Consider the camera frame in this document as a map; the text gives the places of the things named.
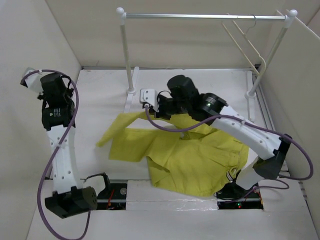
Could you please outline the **yellow trousers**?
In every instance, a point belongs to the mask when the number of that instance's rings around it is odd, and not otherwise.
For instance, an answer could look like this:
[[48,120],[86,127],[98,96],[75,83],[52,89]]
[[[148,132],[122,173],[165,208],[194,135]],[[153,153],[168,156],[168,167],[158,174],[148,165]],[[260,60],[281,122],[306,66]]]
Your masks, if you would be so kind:
[[120,113],[96,143],[112,142],[109,159],[147,159],[151,183],[181,194],[210,197],[235,179],[246,165],[249,147],[206,124],[181,135],[160,129],[130,128],[145,112]]

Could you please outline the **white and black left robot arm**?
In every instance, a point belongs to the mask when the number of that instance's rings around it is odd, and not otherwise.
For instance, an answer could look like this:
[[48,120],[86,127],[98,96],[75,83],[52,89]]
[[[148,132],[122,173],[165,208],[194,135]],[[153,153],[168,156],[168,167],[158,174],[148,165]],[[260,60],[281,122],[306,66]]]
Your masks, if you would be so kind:
[[76,163],[75,132],[76,106],[74,89],[65,85],[66,76],[50,73],[40,78],[42,94],[42,125],[54,153],[52,160],[53,191],[45,198],[45,207],[64,219],[94,211],[98,208],[98,197],[107,198],[111,185],[99,181],[94,188],[84,186]]

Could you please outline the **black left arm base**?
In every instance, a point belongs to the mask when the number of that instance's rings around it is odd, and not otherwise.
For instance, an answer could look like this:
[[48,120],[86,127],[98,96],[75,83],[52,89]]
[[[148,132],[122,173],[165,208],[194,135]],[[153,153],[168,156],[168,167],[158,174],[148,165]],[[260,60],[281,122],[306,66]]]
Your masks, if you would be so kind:
[[127,182],[111,182],[107,192],[97,197],[97,210],[120,211],[126,209]]

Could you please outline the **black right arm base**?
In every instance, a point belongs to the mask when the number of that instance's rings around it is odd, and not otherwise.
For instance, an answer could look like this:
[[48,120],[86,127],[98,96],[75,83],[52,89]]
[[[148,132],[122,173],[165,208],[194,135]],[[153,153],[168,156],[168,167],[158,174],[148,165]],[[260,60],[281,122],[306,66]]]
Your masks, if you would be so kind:
[[263,210],[262,197],[255,184],[245,190],[234,182],[227,183],[214,196],[219,210]]

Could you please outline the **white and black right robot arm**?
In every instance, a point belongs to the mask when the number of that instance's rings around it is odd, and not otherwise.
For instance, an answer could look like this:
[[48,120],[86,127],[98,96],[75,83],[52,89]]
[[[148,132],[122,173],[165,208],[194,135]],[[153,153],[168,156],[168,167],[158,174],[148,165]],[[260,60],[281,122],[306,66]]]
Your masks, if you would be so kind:
[[189,132],[208,125],[230,135],[256,153],[256,158],[239,171],[231,191],[243,197],[262,180],[276,180],[285,161],[292,138],[287,134],[260,127],[240,115],[226,100],[207,92],[200,93],[193,80],[183,74],[167,82],[169,96],[155,90],[146,91],[144,99],[150,104],[148,113],[156,119],[170,120],[186,114],[196,122],[175,132]]

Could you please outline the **beige trouser hanger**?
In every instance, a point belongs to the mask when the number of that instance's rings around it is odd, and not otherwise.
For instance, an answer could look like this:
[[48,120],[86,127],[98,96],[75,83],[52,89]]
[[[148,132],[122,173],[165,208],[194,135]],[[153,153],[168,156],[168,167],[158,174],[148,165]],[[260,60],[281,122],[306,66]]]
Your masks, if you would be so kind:
[[241,44],[239,44],[239,42],[237,41],[237,39],[235,38],[235,36],[232,34],[232,32],[228,29],[228,27],[225,25],[224,21],[221,21],[221,25],[224,29],[224,31],[227,33],[227,35],[229,36],[229,38],[231,39],[231,41],[235,44],[235,46],[238,48],[238,50],[240,51],[241,55],[244,57],[244,59],[247,61],[248,65],[251,67],[251,69],[253,70],[253,72],[258,76],[261,77],[266,69],[267,69],[267,63],[265,58],[261,55],[261,53],[259,52],[259,50],[255,47],[255,45],[252,43],[252,41],[248,38],[248,32],[250,29],[252,29],[253,27],[256,26],[257,24],[257,20],[256,17],[254,15],[253,19],[254,19],[254,24],[252,26],[250,26],[246,31],[244,31],[239,25],[238,23],[236,23],[235,20],[232,20],[232,24],[235,27],[235,29],[238,31],[239,35],[243,38],[243,42],[245,42],[246,47],[248,50],[250,50],[252,53],[255,54],[255,56],[258,59],[258,65],[259,67],[256,68],[256,64],[251,60],[251,58],[249,57],[247,50],[243,48],[243,46]]

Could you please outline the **white foam block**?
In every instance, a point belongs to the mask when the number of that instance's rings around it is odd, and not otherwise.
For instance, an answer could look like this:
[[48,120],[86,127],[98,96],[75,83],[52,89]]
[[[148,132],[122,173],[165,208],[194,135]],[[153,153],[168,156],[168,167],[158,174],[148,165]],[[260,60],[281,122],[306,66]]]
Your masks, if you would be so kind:
[[126,209],[129,211],[215,211],[217,198],[185,195],[157,187],[150,180],[127,182]]

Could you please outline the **white clothes rack with metal bar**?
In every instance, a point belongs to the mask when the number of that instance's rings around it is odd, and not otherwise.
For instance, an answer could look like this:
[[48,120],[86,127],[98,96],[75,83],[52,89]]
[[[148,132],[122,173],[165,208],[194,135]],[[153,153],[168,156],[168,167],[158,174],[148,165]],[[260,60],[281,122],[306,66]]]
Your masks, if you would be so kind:
[[123,46],[128,92],[138,90],[140,68],[162,69],[231,69],[248,71],[244,96],[247,116],[256,118],[256,88],[253,79],[261,80],[251,69],[236,45],[221,25],[228,27],[239,44],[247,50],[256,68],[260,65],[254,53],[243,42],[232,20],[246,31],[247,36],[266,60],[268,68],[286,32],[298,15],[295,9],[271,15],[255,14],[172,14],[128,13],[116,9]]

